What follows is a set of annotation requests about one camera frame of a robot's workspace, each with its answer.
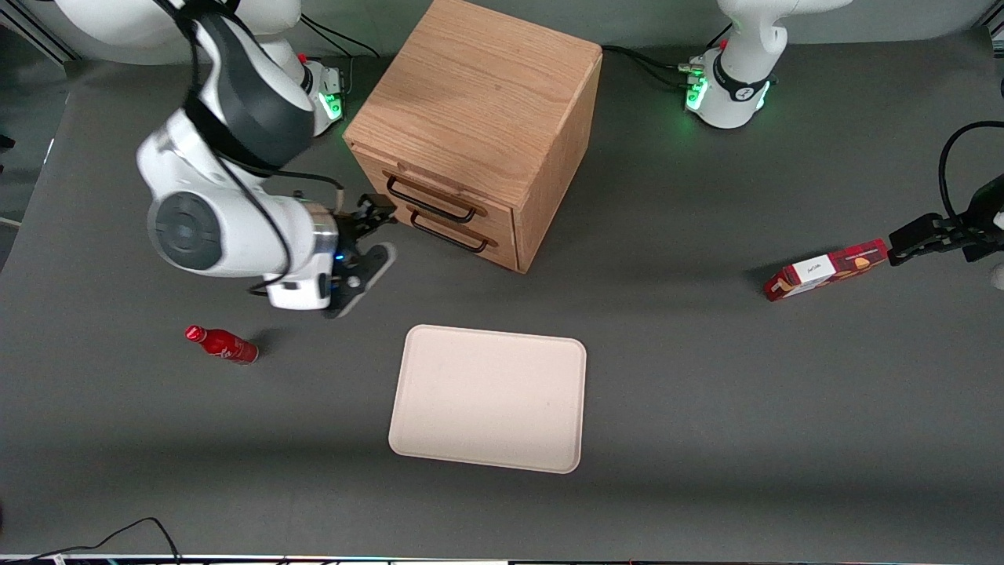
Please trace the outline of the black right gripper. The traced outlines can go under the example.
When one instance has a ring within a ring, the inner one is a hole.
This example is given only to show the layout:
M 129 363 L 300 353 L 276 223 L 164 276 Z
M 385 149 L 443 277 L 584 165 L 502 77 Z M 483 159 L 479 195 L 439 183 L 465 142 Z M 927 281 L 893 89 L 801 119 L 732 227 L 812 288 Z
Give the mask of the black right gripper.
M 391 222 L 397 222 L 395 217 L 397 206 L 390 197 L 381 193 L 362 194 L 358 207 L 351 212 L 337 212 L 329 209 L 337 229 L 336 250 L 333 251 L 333 272 L 344 272 L 354 268 L 361 261 L 362 251 L 358 241 L 373 235 L 376 230 Z

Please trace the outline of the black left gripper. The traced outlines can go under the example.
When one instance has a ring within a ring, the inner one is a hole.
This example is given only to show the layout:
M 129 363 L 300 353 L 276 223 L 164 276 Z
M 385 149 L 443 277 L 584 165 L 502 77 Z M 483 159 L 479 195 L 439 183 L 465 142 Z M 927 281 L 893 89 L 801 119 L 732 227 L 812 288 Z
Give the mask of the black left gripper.
M 889 234 L 888 262 L 900 267 L 912 258 L 931 253 L 947 253 L 955 246 L 964 246 L 965 261 L 981 261 L 1003 250 L 1002 228 L 997 223 L 1002 215 L 1003 175 L 998 175 L 977 189 L 966 210 L 959 213 L 951 204 L 949 190 L 944 189 L 944 211 L 949 221 L 936 213 L 928 213 Z

